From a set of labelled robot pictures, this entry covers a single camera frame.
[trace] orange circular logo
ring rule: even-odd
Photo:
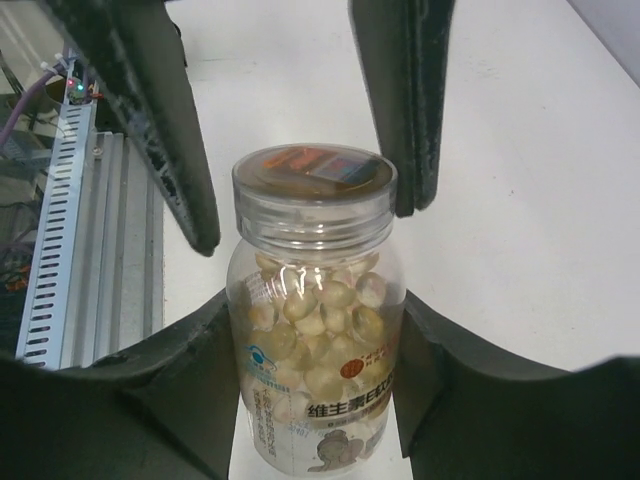
[[[344,378],[353,378],[364,368],[364,362],[359,358],[354,358],[345,363],[340,369],[340,375]]]

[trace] yellow capsule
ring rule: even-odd
[[[360,386],[352,379],[343,380],[343,398],[351,399],[360,395]]]
[[[275,373],[276,383],[288,387],[292,391],[297,390],[302,383],[302,372],[287,368],[282,364],[278,367]]]
[[[292,268],[283,268],[278,274],[278,281],[284,286],[287,293],[302,290],[300,274]]]
[[[290,322],[297,322],[313,312],[318,301],[309,289],[294,291],[287,295],[282,307],[282,313]]]
[[[304,392],[280,395],[273,405],[273,418],[280,423],[300,422],[307,416],[309,400]]]
[[[263,351],[271,360],[284,360],[296,347],[296,331],[287,323],[278,323],[265,334]]]
[[[363,343],[377,344],[384,339],[384,321],[369,307],[358,307],[353,310],[353,331],[356,339]]]
[[[337,402],[342,398],[342,381],[330,368],[317,366],[304,373],[309,392],[317,401]]]
[[[356,283],[358,300],[370,308],[380,308],[387,296],[387,282],[374,272],[363,274]]]
[[[275,295],[271,297],[271,304],[273,308],[275,308],[278,312],[281,312],[284,307],[285,298],[280,295]]]
[[[349,314],[349,326],[348,328],[351,328],[353,326],[353,322],[351,322],[351,319],[353,318],[353,311],[362,306],[362,304],[360,303],[360,300],[356,299],[351,305],[349,305],[345,310],[347,311],[347,313]]]
[[[356,299],[356,291],[342,282],[329,280],[313,289],[316,298],[329,307],[345,308]]]
[[[349,287],[354,287],[356,283],[356,276],[351,272],[351,270],[346,268],[341,268],[340,270],[336,270],[332,272],[329,276],[330,280],[334,280],[336,282],[342,282]]]
[[[326,330],[326,327],[324,326],[324,323],[322,322],[322,318],[320,318],[320,313],[318,313],[318,311],[313,311],[310,315],[306,316],[302,320],[298,320],[295,323],[295,326],[301,334],[309,337],[320,335]]]
[[[349,265],[349,270],[355,275],[362,275],[363,273],[372,270],[373,267],[376,266],[378,260],[380,259],[380,254],[374,253],[373,255],[367,255],[366,257],[358,260],[357,262]]]
[[[267,272],[275,272],[280,269],[280,264],[278,262],[261,253],[256,253],[256,264],[260,269],[266,270]]]
[[[311,351],[304,342],[296,342],[296,346],[286,359],[282,361],[283,365],[293,370],[308,370],[313,366]]]
[[[273,279],[273,272],[267,272],[266,270],[260,270],[260,278],[265,283],[269,283]]]
[[[252,346],[255,345],[259,347],[264,353],[267,353],[267,350],[271,348],[271,339],[269,337],[269,333],[263,330],[253,330],[249,334],[249,338],[247,339],[247,345]]]
[[[327,278],[327,271],[319,267],[302,267],[300,271],[304,285],[310,288],[322,284]]]
[[[270,303],[260,303],[249,309],[249,320],[260,330],[269,330],[278,320],[278,312]]]
[[[323,358],[329,351],[329,348],[331,348],[331,341],[326,333],[312,337],[302,337],[301,340],[309,347],[311,360],[314,362]]]
[[[362,390],[371,390],[384,381],[391,373],[391,364],[387,358],[382,358],[365,367],[356,377],[356,381],[361,384]]]
[[[331,340],[331,349],[329,353],[325,355],[323,361],[326,362],[326,365],[330,365],[339,370],[349,360],[353,360],[361,354],[362,349],[358,347],[351,337],[344,334],[336,335]]]
[[[347,328],[350,316],[344,308],[320,305],[320,317],[331,333],[342,333]]]

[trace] blue logo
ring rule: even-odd
[[[250,347],[245,348],[249,350],[251,360],[253,360],[253,364],[259,370],[263,372],[275,372],[277,370],[276,364],[269,360],[269,358],[264,354],[260,347],[258,347],[257,345],[251,345]]]

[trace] clear plastic jar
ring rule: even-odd
[[[371,456],[387,421],[404,309],[389,242],[396,171],[329,145],[259,151],[233,170],[243,240],[227,279],[254,444],[319,477]]]

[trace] white wall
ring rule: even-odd
[[[640,1],[569,0],[569,3],[640,85]]]
[[[235,161],[288,142],[377,148],[347,2],[170,6],[222,243],[203,259],[167,219],[168,323],[224,287]],[[638,86],[566,2],[459,0],[445,103],[438,196],[395,226],[409,288],[557,367],[640,353]]]

